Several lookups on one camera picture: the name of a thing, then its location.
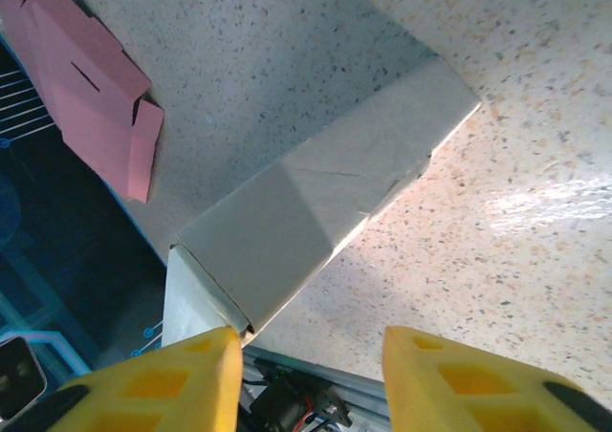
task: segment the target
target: speckled countertop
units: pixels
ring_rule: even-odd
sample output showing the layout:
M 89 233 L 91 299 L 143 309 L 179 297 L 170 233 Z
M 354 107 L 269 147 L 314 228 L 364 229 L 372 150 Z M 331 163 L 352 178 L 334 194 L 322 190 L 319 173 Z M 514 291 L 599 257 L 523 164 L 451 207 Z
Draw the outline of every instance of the speckled countertop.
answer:
M 612 0 L 83 1 L 166 109 L 153 199 L 128 204 L 162 256 L 425 45 L 439 53 L 483 108 L 258 342 L 379 378 L 383 329 L 405 324 L 612 407 Z

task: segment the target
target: yellow plastic part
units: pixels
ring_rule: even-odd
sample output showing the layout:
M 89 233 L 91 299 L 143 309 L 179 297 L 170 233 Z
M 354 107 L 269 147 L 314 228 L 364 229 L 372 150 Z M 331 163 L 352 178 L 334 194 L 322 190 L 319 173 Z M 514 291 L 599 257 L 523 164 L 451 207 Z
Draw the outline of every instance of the yellow plastic part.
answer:
M 382 371 L 394 432 L 582 432 L 543 386 L 564 377 L 407 327 L 388 327 Z
M 234 432 L 242 350 L 227 327 L 126 360 L 65 386 L 91 392 L 53 432 Z

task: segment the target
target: red wire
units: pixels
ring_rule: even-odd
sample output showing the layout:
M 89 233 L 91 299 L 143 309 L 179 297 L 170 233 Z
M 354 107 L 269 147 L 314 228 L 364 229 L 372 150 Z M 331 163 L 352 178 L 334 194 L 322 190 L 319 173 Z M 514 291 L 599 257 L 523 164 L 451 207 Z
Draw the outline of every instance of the red wire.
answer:
M 295 425 L 294 432 L 297 432 L 299 428 L 304 425 L 306 418 L 308 418 L 313 412 L 313 404 L 310 402 L 310 399 L 308 399 L 307 397 L 305 397 L 304 399 L 306 400 L 306 413 L 304 413 L 304 416 L 302 416 L 301 420 L 299 420 L 299 422 Z

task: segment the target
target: cable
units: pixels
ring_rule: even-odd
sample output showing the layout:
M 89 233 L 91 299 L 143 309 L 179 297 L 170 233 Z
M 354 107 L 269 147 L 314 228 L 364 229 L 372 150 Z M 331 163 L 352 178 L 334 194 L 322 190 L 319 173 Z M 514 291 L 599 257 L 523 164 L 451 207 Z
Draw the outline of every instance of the cable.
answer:
M 269 384 L 264 379 L 261 379 L 260 381 L 251 381 L 249 379 L 242 378 L 242 382 L 243 384 L 248 384 L 249 386 L 267 386 Z
M 312 429 L 310 429 L 308 432 L 318 432 L 319 430 L 323 430 L 325 429 L 325 427 L 329 424 L 331 424 L 332 421 L 331 420 L 325 420 L 324 422 L 322 422 L 319 425 L 316 425 L 315 427 L 313 427 Z
M 313 403 L 307 397 L 305 397 L 304 400 L 306 400 L 306 413 L 304 413 L 304 416 L 302 416 L 301 419 L 297 422 L 297 424 L 294 427 L 293 432 L 297 432 L 301 428 L 301 426 L 304 425 L 304 422 L 306 422 L 306 419 L 313 412 Z

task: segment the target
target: pink paper piece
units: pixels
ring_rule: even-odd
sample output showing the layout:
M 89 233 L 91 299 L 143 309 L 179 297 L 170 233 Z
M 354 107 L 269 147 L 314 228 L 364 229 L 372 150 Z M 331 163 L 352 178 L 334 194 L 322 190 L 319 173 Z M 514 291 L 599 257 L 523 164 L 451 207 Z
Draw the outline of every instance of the pink paper piece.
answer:
M 64 142 L 120 196 L 146 202 L 164 111 L 148 78 L 72 0 L 0 0 L 11 46 Z

